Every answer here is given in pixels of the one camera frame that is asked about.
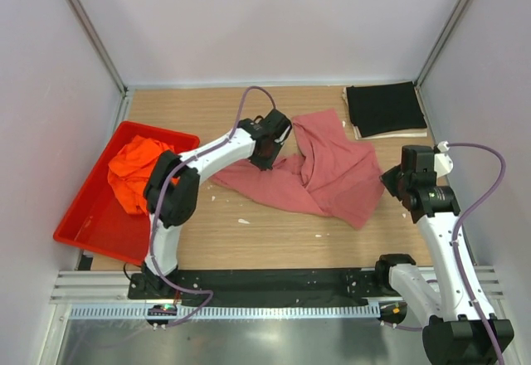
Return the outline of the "pink polo t shirt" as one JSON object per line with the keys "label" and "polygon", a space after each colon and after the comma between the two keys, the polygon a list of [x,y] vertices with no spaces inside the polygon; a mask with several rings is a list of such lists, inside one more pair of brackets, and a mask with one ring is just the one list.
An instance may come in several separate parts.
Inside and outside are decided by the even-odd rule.
{"label": "pink polo t shirt", "polygon": [[298,153],[278,157],[267,171],[242,160],[211,181],[268,207],[362,228],[384,190],[374,147],[349,140],[333,109],[295,116],[292,124]]}

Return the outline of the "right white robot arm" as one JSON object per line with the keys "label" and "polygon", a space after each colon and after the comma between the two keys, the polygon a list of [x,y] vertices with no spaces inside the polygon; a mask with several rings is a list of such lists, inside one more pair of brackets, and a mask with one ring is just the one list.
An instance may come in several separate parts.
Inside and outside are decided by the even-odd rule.
{"label": "right white robot arm", "polygon": [[376,280],[400,294],[420,325],[425,354],[432,364],[502,364],[503,352],[514,339],[507,319],[499,319],[476,275],[465,242],[464,220],[501,183],[506,163],[501,160],[493,185],[462,211],[451,187],[439,178],[449,174],[451,144],[406,145],[401,162],[381,181],[408,210],[426,242],[436,276],[428,283],[410,255],[381,255]]}

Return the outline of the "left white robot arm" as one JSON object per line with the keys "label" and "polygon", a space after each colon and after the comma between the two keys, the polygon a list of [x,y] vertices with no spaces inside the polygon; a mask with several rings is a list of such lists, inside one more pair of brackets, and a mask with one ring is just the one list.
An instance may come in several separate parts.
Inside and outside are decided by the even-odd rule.
{"label": "left white robot arm", "polygon": [[144,189],[150,220],[149,248],[141,266],[144,283],[171,288],[178,269],[177,248],[183,225],[197,208],[200,186],[221,170],[247,160],[261,171],[272,169],[292,130],[287,116],[272,109],[265,117],[243,119],[200,148],[157,159]]}

